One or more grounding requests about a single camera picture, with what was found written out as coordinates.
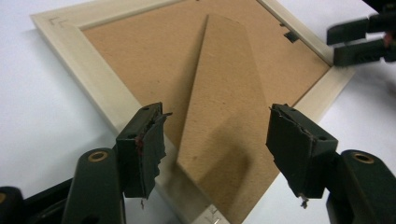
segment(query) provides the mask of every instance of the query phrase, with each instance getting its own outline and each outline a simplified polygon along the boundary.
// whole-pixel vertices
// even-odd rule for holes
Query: clamp jaw
[[[13,187],[0,188],[0,224],[124,224],[126,198],[148,198],[165,154],[163,104],[142,107],[111,148],[78,160],[75,176],[28,199]]]
[[[396,178],[378,157],[336,153],[337,139],[287,105],[272,106],[266,144],[304,208],[326,188],[332,224],[396,223]]]
[[[327,32],[327,44],[334,45],[363,39],[366,34],[396,32],[396,4],[387,4],[384,11],[369,18],[342,23],[331,27]],[[336,66],[370,63],[384,58],[385,62],[396,61],[396,40],[387,43],[384,39],[346,45],[334,49],[333,63]]]

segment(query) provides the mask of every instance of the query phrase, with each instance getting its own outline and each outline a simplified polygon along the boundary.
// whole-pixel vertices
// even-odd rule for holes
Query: frame backing board
[[[265,146],[268,122],[245,27],[209,15],[177,162],[232,223],[278,174]]]
[[[187,0],[84,30],[142,105],[156,99],[174,113],[165,132],[176,147],[209,13],[247,28],[268,106],[294,105],[329,70],[304,43],[291,44],[283,36],[289,30],[254,0]]]
[[[283,13],[282,15],[277,15],[278,17],[291,18],[286,25],[289,28],[291,27],[305,43],[312,43],[308,44],[308,46],[325,62],[329,63],[331,61],[330,49],[318,41],[309,30],[295,20],[280,4],[272,0],[263,2],[269,8]],[[40,13],[32,16],[32,18],[37,28],[46,37],[55,52],[58,53],[82,89],[92,98],[92,101],[98,106],[99,111],[104,114],[104,117],[115,128],[116,132],[119,132],[141,104],[136,101],[131,92],[125,87],[120,77],[114,72],[114,68],[107,64],[108,62],[104,60],[98,50],[83,34],[83,30],[95,28],[111,21],[124,21],[133,15],[172,3],[175,3],[175,1],[94,1],[75,7]],[[198,50],[200,44],[198,45],[192,46],[192,48]],[[186,60],[194,62],[194,59],[191,57],[193,55],[190,55]],[[346,85],[352,74],[353,71],[350,69],[330,69],[326,76],[300,100],[297,107],[305,112],[308,117],[318,120],[320,114],[323,113],[338,92]],[[165,141],[168,156],[162,161],[162,174],[156,178],[157,190],[170,202],[183,221],[191,223],[201,213],[208,211],[206,208],[210,205],[210,201],[175,166],[177,150],[170,141],[167,139]]]

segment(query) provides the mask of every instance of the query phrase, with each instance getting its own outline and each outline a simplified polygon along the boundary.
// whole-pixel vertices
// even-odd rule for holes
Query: picture frame
[[[142,105],[82,31],[177,2],[179,1],[93,1],[35,14],[32,15],[32,20],[114,132],[119,133]],[[294,106],[313,121],[319,121],[321,115],[352,78],[353,69],[332,66],[332,49],[277,1],[259,2],[331,67]],[[210,215],[218,217],[221,220],[219,223],[228,223],[205,194],[176,166],[177,149],[166,137],[165,146],[167,156],[160,164],[161,175],[156,178],[156,189],[170,203],[181,221],[202,223],[205,216]]]

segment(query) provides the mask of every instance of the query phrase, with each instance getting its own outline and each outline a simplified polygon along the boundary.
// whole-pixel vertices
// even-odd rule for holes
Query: wooden frame
[[[94,1],[36,14],[32,19],[62,59],[65,67],[87,92],[114,131],[119,133],[141,105],[92,46],[82,30],[175,2],[177,0]],[[332,65],[332,50],[277,1],[259,2],[297,34],[324,62]],[[332,67],[295,107],[312,120],[318,121],[353,73],[350,68]],[[196,223],[201,223],[205,214],[211,216],[216,209],[175,166],[177,150],[166,137],[165,144],[167,157],[161,163],[162,174],[156,178],[157,190],[173,206],[183,222],[192,223],[195,220]],[[221,217],[221,223],[228,222]]]

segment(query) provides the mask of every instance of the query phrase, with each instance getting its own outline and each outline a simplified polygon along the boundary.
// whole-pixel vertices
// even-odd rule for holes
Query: white table surface
[[[24,197],[73,176],[78,157],[112,147],[116,135],[34,27],[29,15],[85,0],[1,1],[0,186]],[[280,0],[323,41],[326,30],[374,13],[360,0]],[[396,174],[396,64],[357,66],[319,123],[339,140],[338,152],[359,149],[381,158]],[[244,223],[329,223],[324,199],[300,207],[279,175]],[[142,210],[127,201],[128,223],[179,223],[156,190]]]

